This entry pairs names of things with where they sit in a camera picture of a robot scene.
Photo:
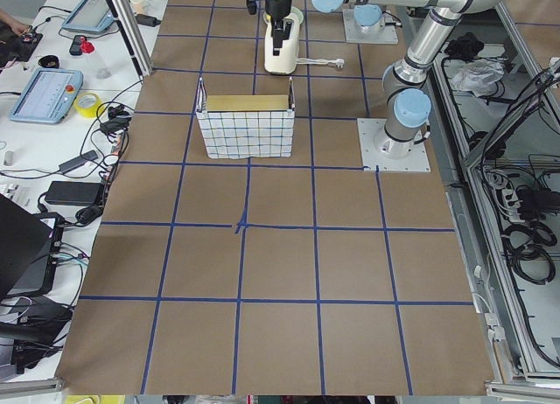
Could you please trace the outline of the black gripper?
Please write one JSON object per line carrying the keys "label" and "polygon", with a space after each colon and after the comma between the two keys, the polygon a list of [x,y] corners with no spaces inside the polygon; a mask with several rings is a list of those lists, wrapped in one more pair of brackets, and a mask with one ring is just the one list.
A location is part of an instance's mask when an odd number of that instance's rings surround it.
{"label": "black gripper", "polygon": [[[256,14],[256,2],[261,0],[246,0],[248,13]],[[282,39],[288,40],[291,37],[293,22],[284,20],[291,13],[292,0],[263,0],[265,11],[270,15],[270,23],[273,26],[272,42],[274,56],[280,55],[282,49]]]}

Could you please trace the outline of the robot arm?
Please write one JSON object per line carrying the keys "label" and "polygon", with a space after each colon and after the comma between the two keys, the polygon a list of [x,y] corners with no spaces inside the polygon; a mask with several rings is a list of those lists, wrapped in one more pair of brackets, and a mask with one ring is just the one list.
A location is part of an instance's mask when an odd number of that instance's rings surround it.
{"label": "robot arm", "polygon": [[395,45],[398,37],[378,5],[356,5],[342,11],[347,43],[369,45]]}
{"label": "robot arm", "polygon": [[[264,3],[269,17],[265,34],[265,68],[281,73],[280,63],[293,70],[296,65],[299,22],[290,18],[292,0],[246,0],[248,12],[256,13],[257,2]],[[421,88],[438,50],[465,14],[481,12],[502,0],[311,0],[316,10],[329,13],[344,3],[354,6],[393,4],[424,7],[428,14],[410,43],[405,56],[388,68],[383,88],[388,101],[388,119],[381,139],[390,144],[412,143],[431,111],[431,101]]]}

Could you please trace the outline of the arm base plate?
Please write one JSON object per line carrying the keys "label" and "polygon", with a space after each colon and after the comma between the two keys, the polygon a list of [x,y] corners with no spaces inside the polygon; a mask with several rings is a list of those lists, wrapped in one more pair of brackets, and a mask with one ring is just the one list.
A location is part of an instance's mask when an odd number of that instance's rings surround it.
{"label": "arm base plate", "polygon": [[420,130],[408,142],[396,142],[385,132],[385,119],[359,118],[357,120],[362,168],[371,172],[431,171],[429,158]]}
{"label": "arm base plate", "polygon": [[343,10],[343,24],[347,43],[396,45],[396,27],[385,21],[384,16],[373,25],[361,25],[354,17],[354,9]]}

